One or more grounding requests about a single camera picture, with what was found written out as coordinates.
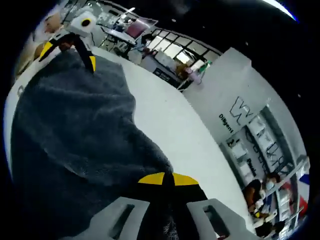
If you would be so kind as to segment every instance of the gray fabric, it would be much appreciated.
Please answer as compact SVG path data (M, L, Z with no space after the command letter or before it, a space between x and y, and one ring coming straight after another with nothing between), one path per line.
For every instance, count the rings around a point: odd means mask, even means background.
M42 239L74 236L130 184L172 171L135 126L134 108L122 66L104 58L92 75L69 50L37 73L18 102L11 141L29 229Z

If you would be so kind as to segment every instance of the ceiling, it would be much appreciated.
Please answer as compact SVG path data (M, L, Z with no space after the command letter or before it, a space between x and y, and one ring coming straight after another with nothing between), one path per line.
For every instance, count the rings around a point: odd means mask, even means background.
M310 157L310 174L320 169L316 118L320 108L316 80L319 47L313 38L319 28L309 0L278 1L297 21L262 0L114 2L128 9L136 7L134 12L138 15L159 20L160 28L193 37L221 52L234 47L249 57L252 66L273 86L293 115ZM319 183L317 179L311 181L310 198L315 196Z

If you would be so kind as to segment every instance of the gray towel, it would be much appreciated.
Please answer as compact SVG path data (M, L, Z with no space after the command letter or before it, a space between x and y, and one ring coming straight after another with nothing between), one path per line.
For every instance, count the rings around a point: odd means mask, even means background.
M12 173L25 224L42 239L74 236L145 175L172 172L134 124L122 66L58 55L21 96L12 126Z

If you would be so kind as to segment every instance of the white wall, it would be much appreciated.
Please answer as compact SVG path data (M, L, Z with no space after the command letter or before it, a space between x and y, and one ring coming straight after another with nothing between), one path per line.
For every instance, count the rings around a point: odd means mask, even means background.
M214 61L200 85L193 83L183 94L217 143L239 131L268 104L293 157L296 159L300 154L306 154L298 127L285 103L251 67L251 60L233 48ZM223 125L221 114L232 132Z

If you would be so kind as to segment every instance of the black ceiling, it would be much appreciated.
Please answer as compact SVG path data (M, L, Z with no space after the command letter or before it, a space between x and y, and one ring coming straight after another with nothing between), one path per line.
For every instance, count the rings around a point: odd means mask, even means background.
M309 0L281 2L297 19L262 0L115 0L136 7L138 15L159 20L158 27L185 34L226 51L234 47L273 86L301 132L316 177L320 148L317 127L319 47L316 17ZM311 181L311 198L319 189Z

